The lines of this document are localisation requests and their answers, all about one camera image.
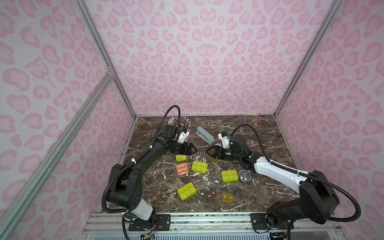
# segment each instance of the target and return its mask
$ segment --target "small yellow box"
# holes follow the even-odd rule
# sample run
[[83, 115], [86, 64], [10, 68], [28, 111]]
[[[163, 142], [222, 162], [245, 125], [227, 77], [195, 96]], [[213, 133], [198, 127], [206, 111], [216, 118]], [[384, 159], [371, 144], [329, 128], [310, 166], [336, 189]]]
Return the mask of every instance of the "small yellow box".
[[199, 162], [199, 161], [194, 161], [192, 163], [192, 171], [198, 172], [198, 173], [207, 173], [208, 169], [208, 164], [205, 162]]
[[223, 200], [223, 202], [233, 202], [233, 194], [223, 192], [222, 200]]
[[182, 162], [182, 161], [185, 161], [187, 160], [187, 156], [186, 155], [176, 155], [176, 162]]
[[236, 170], [222, 171], [221, 177], [223, 182], [237, 182], [239, 181], [239, 176], [237, 175]]
[[223, 196], [221, 198], [224, 202], [227, 202], [228, 201], [228, 193], [226, 192], [223, 192]]
[[179, 197], [182, 201], [187, 200], [189, 197], [196, 193], [196, 188], [193, 183], [188, 183], [177, 190]]
[[228, 193], [228, 202], [233, 202], [233, 194]]

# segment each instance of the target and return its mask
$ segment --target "wire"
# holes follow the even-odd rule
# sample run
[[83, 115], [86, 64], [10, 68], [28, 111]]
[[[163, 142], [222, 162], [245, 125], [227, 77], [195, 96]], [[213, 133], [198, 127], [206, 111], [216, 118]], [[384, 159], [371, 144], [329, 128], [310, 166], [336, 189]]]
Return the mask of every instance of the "wire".
[[156, 229], [158, 223], [159, 223], [159, 221], [156, 221], [156, 224], [155, 224], [155, 226], [153, 227], [152, 231], [150, 231], [149, 233], [147, 233], [147, 235], [148, 235], [148, 234], [151, 234], [152, 232], [155, 231], [155, 229]]
[[273, 161], [271, 162], [270, 158], [267, 156], [267, 154], [266, 154], [266, 152], [265, 152], [265, 148], [264, 148], [264, 146], [263, 146], [263, 143], [262, 143], [262, 141], [261, 141], [261, 139], [260, 139], [259, 134], [257, 133], [256, 129], [255, 129], [252, 125], [247, 124], [247, 123], [245, 123], [245, 124], [241, 124], [240, 126], [238, 126], [237, 128], [235, 128], [235, 129], [233, 130], [233, 132], [231, 133], [231, 136], [236, 132], [237, 129], [239, 129], [240, 127], [243, 127], [243, 126], [250, 127], [250, 128], [253, 130], [253, 132], [255, 133], [255, 135], [256, 135], [256, 137], [257, 137], [257, 140], [258, 140], [258, 142], [259, 142], [260, 148], [262, 149], [262, 152], [263, 152], [263, 154], [264, 154], [264, 157], [265, 157], [265, 158], [267, 159], [267, 161], [269, 161], [272, 165], [274, 165], [274, 166], [276, 166], [276, 167], [279, 167], [279, 168], [281, 168], [281, 169], [283, 169], [283, 170], [286, 170], [286, 171], [288, 171], [288, 172], [292, 172], [292, 173], [294, 173], [294, 174], [298, 174], [298, 175], [300, 175], [300, 176], [303, 176], [303, 177], [312, 179], [312, 180], [314, 180], [314, 181], [321, 182], [321, 183], [323, 183], [323, 184], [325, 184], [325, 185], [328, 185], [328, 186], [330, 186], [330, 187], [336, 189], [337, 191], [341, 192], [342, 194], [344, 194], [344, 195], [345, 195], [345, 196], [346, 196], [346, 197], [353, 203], [353, 205], [354, 205], [354, 207], [355, 207], [355, 213], [354, 213], [351, 217], [346, 217], [346, 218], [329, 217], [328, 220], [336, 221], [336, 222], [352, 222], [352, 221], [357, 220], [357, 219], [360, 217], [360, 215], [361, 215], [361, 207], [360, 207], [359, 203], [357, 202], [357, 200], [356, 200], [350, 193], [348, 193], [347, 191], [345, 191], [345, 190], [342, 189], [341, 187], [339, 187], [339, 186], [337, 186], [337, 185], [335, 185], [335, 184], [333, 184], [333, 183], [330, 183], [330, 182], [328, 182], [328, 181], [325, 181], [325, 180], [323, 180], [323, 179], [320, 179], [320, 178], [318, 178], [318, 177], [315, 177], [315, 176], [312, 176], [312, 175], [309, 175], [309, 174], [306, 174], [306, 173], [303, 173], [303, 172], [299, 172], [299, 170], [297, 170], [297, 169], [291, 169], [291, 168], [282, 166], [282, 165], [280, 165], [280, 164], [277, 164], [277, 163], [275, 163], [275, 162], [273, 162]]
[[293, 223], [296, 221], [296, 219], [292, 219], [291, 222], [288, 224], [287, 229], [287, 240], [291, 240], [291, 227], [293, 227]]
[[247, 123], [244, 123], [244, 124], [239, 125], [239, 126], [238, 126], [237, 128], [235, 128], [234, 131], [231, 133], [231, 136], [237, 131], [237, 129], [239, 129], [239, 128], [241, 128], [241, 127], [244, 127], [244, 126], [250, 127], [250, 128], [253, 130], [253, 132], [255, 133], [255, 135], [256, 135], [256, 137], [257, 137], [257, 141], [259, 141], [260, 148], [262, 149], [262, 152], [263, 152], [265, 158], [267, 159], [267, 161], [270, 162], [270, 159], [266, 156], [265, 148], [264, 148], [264, 146], [263, 146], [263, 144], [262, 144], [262, 141], [261, 141], [261, 139], [260, 139], [260, 136], [259, 136], [259, 134], [257, 133], [256, 129], [255, 129], [252, 125], [247, 124]]
[[285, 225], [285, 223], [283, 223], [283, 235], [284, 235], [284, 238], [286, 238], [287, 234], [288, 234], [288, 229], [287, 229], [287, 226]]
[[179, 112], [179, 116], [178, 116], [178, 117], [179, 117], [179, 121], [178, 121], [178, 123], [177, 123], [177, 129], [180, 129], [180, 108], [179, 108], [179, 106], [177, 106], [177, 105], [173, 105], [173, 106], [171, 106], [171, 107], [166, 111], [166, 113], [164, 114], [164, 117], [163, 117], [163, 119], [162, 119], [161, 122], [160, 122], [160, 126], [159, 126], [159, 128], [157, 129], [157, 131], [156, 131], [156, 133], [155, 133], [155, 137], [153, 138], [152, 145], [155, 144], [155, 141], [156, 141], [157, 135], [158, 135], [159, 132], [160, 132], [161, 126], [163, 126], [163, 123], [164, 123], [164, 121], [165, 121], [165, 119], [166, 119], [168, 113], [172, 110], [172, 108], [177, 108], [177, 110], [178, 110], [178, 112]]
[[123, 233], [124, 233], [124, 237], [125, 237], [125, 239], [126, 239], [126, 240], [129, 240], [128, 235], [127, 235], [127, 230], [125, 229], [125, 222], [126, 222], [126, 220], [125, 220], [125, 214], [124, 214], [124, 215], [122, 216], [122, 220], [121, 220], [122, 231], [123, 231]]
[[265, 232], [258, 232], [258, 231], [256, 231], [256, 230], [254, 229], [255, 233], [257, 233], [257, 234], [267, 233], [267, 232], [269, 232], [269, 230], [271, 230], [271, 227], [269, 227], [269, 229], [268, 229], [267, 231], [265, 231]]

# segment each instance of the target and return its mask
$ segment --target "metal bracket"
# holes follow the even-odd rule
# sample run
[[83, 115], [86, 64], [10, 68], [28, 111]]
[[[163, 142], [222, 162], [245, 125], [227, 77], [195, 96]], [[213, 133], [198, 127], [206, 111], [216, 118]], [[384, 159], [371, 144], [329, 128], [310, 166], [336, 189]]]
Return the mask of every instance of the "metal bracket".
[[250, 214], [251, 217], [251, 223], [253, 230], [268, 230], [269, 226], [266, 224], [265, 221], [265, 215], [266, 214]]
[[111, 75], [113, 72], [112, 72], [112, 68], [111, 67], [107, 67], [107, 74], [108, 75]]
[[[156, 225], [155, 231], [169, 231], [170, 214], [157, 214], [156, 221], [157, 221], [157, 225]], [[144, 227], [141, 225], [140, 219], [138, 218], [130, 223], [128, 230], [130, 232], [148, 231], [144, 229]]]

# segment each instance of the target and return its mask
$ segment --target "pink leopard print wall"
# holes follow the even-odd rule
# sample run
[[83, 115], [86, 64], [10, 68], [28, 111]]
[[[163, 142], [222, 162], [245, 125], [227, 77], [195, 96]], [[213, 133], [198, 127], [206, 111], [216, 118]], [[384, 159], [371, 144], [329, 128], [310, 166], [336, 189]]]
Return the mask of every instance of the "pink leopard print wall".
[[111, 83], [10, 240], [80, 239], [101, 204], [131, 122]]
[[[383, 1], [347, 1], [278, 116], [304, 168], [359, 201], [360, 219], [342, 224], [349, 240], [384, 235], [383, 12]], [[341, 198], [336, 216], [353, 213]]]
[[71, 0], [0, 2], [0, 218], [105, 73]]
[[274, 113], [331, 0], [86, 0], [138, 115]]

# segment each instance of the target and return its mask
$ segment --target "marble table surface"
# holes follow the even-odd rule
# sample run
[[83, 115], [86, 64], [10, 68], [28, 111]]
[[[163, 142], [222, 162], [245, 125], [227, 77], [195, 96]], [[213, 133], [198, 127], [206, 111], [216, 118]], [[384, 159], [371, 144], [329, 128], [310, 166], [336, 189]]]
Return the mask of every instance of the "marble table surface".
[[[125, 161], [130, 161], [132, 157], [137, 156], [149, 146], [161, 119], [162, 117], [138, 118]], [[188, 142], [192, 142], [198, 150], [187, 158], [189, 174], [178, 176], [175, 156], [164, 155], [143, 175], [143, 198], [155, 206], [157, 212], [266, 211], [276, 201], [288, 201], [299, 197], [295, 191], [285, 185], [256, 173], [251, 173], [252, 179], [249, 182], [223, 183], [221, 171], [234, 169], [239, 172], [242, 167], [224, 160], [218, 160], [216, 163], [208, 161], [205, 150], [209, 146], [196, 135], [197, 127], [201, 126], [214, 136], [214, 144], [221, 143], [217, 137], [218, 133], [232, 132], [238, 125], [249, 123], [258, 131], [271, 159], [296, 168], [273, 116], [198, 116], [189, 117], [189, 119], [191, 127]], [[251, 151], [261, 153], [256, 136], [251, 129], [240, 128], [237, 133], [245, 136]], [[192, 172], [191, 166], [195, 160], [208, 163], [207, 174], [197, 175]], [[181, 201], [177, 189], [190, 182], [196, 187], [197, 193]], [[216, 189], [218, 196], [208, 201], [204, 194], [211, 188]], [[223, 192], [233, 193], [234, 202], [224, 203], [221, 200]]]

